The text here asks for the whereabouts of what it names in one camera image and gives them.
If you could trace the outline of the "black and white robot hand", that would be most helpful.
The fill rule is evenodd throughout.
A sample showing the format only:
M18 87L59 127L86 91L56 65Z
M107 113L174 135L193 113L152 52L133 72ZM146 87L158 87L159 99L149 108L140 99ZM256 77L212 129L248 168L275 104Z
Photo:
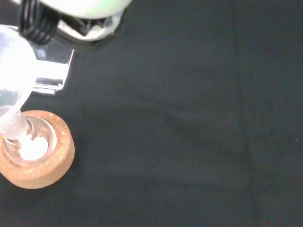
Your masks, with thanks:
M132 0L15 0L22 37L46 45L58 37L71 45L109 42L121 29Z

